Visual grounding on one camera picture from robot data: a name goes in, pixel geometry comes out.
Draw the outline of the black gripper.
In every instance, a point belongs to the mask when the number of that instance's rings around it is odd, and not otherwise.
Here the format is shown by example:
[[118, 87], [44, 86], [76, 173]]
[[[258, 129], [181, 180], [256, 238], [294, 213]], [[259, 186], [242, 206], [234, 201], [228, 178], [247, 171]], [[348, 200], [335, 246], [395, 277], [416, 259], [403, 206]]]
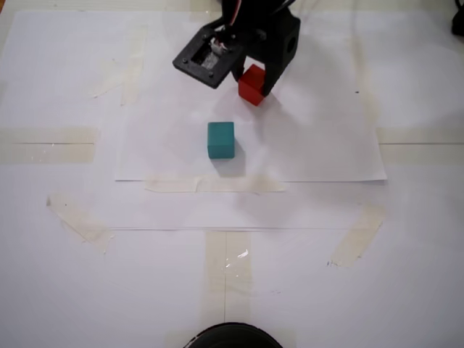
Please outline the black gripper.
[[300, 19], [289, 9], [282, 9], [252, 28], [246, 54], [233, 63], [234, 80], [238, 82], [244, 74], [247, 56], [261, 62], [265, 65], [262, 95], [268, 96], [296, 54], [300, 24]]

